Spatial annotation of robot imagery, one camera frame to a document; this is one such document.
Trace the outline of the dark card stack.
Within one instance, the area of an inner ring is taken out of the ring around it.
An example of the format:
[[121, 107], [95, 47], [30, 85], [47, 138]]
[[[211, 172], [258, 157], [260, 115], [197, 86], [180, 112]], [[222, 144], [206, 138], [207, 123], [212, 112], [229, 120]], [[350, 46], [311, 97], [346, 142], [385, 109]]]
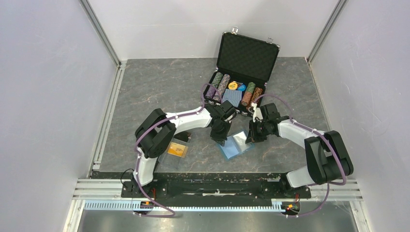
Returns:
[[189, 143], [191, 141], [191, 135], [192, 135], [191, 132], [183, 131], [183, 132], [180, 132], [178, 134], [175, 134], [174, 138], [179, 140], [179, 141]]

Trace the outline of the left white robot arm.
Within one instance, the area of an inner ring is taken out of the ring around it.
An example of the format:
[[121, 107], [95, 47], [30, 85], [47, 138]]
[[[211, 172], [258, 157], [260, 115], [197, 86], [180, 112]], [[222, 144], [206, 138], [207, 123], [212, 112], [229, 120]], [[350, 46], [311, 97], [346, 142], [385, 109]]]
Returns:
[[160, 108], [152, 111], [134, 133], [137, 153], [133, 171], [136, 181], [133, 185], [134, 192], [140, 197], [151, 193], [157, 159], [166, 151], [174, 135], [196, 128], [211, 128], [210, 138], [224, 146], [236, 115], [235, 107], [228, 101], [222, 104], [204, 103], [200, 107], [179, 113], [165, 113]]

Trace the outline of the clear plastic card box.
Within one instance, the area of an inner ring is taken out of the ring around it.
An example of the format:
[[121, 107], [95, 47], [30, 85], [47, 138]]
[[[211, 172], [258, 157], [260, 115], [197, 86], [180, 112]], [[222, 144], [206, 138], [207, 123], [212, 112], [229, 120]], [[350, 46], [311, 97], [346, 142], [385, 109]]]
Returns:
[[159, 163], [164, 166], [177, 167], [185, 158], [191, 139], [192, 133], [189, 131], [174, 135], [165, 153], [160, 156]]

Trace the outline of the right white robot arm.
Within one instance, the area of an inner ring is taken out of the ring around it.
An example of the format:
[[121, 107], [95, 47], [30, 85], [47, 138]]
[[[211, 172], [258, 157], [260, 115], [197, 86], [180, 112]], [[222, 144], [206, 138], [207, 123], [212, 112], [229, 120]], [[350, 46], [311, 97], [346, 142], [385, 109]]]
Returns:
[[247, 143], [259, 143], [269, 135], [287, 139], [305, 151], [306, 165], [281, 177], [279, 191], [292, 197], [302, 186], [345, 185], [353, 164], [339, 132], [311, 129], [289, 116], [281, 116], [274, 103], [251, 104]]

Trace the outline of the blue card holder wallet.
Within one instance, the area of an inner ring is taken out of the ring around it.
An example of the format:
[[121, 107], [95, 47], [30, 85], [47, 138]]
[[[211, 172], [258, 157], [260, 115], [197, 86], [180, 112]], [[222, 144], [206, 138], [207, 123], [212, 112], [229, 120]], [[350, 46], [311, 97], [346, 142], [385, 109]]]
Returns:
[[217, 143], [217, 146], [219, 147], [225, 160], [232, 160], [255, 147], [252, 142], [246, 143], [247, 137], [248, 132], [241, 130], [231, 136], [228, 136], [227, 140], [223, 141], [223, 145]]

